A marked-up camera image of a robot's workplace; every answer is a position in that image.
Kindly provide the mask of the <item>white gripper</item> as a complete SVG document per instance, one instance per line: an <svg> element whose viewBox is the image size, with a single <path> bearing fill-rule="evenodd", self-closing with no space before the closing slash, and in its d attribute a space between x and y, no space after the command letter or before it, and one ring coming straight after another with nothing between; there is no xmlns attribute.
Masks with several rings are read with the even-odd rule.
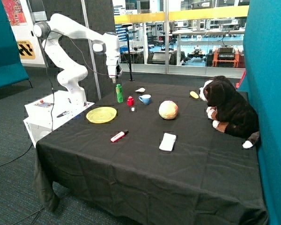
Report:
<svg viewBox="0 0 281 225"><path fill-rule="evenodd" d="M121 77L122 68L120 67L119 57L107 57L107 70L108 75L112 79L113 83L116 83L116 79Z"/></svg>

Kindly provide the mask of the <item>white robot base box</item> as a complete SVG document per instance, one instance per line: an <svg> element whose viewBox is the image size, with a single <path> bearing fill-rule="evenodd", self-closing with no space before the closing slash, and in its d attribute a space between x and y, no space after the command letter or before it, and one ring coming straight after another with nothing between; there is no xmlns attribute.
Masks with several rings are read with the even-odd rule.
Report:
<svg viewBox="0 0 281 225"><path fill-rule="evenodd" d="M94 103L77 106L66 91L59 90L25 105L28 117L23 120L34 146L52 131L64 125Z"/></svg>

